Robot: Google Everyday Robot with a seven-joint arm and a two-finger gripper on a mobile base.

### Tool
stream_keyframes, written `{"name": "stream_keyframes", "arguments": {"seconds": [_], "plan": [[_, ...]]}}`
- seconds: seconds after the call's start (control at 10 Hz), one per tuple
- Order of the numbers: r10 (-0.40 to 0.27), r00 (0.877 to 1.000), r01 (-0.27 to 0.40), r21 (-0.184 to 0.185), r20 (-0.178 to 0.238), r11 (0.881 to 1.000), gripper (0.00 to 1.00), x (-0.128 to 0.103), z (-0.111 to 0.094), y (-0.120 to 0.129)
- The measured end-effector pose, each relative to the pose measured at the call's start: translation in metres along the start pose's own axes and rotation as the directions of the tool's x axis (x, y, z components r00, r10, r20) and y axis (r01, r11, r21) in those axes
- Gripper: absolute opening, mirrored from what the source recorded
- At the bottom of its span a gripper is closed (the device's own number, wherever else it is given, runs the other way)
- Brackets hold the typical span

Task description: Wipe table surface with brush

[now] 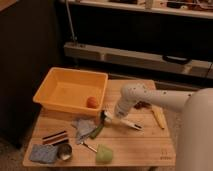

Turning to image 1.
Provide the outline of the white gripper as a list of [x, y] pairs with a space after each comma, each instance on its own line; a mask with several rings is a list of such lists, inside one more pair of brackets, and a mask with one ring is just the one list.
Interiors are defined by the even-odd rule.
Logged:
[[125, 120], [125, 119], [120, 120], [119, 118], [115, 117], [114, 115], [112, 115], [106, 110], [103, 110], [101, 112], [101, 118], [104, 123], [119, 123], [121, 121], [123, 124], [129, 127], [132, 127], [136, 130], [142, 130], [142, 127], [140, 125], [137, 125], [129, 120]]

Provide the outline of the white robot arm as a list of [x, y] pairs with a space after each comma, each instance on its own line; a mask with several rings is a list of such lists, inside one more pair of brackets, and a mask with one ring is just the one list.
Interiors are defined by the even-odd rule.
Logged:
[[213, 171], [213, 88], [150, 90], [142, 83], [127, 83], [120, 89], [113, 115], [119, 120], [125, 118], [138, 102], [183, 114], [176, 171]]

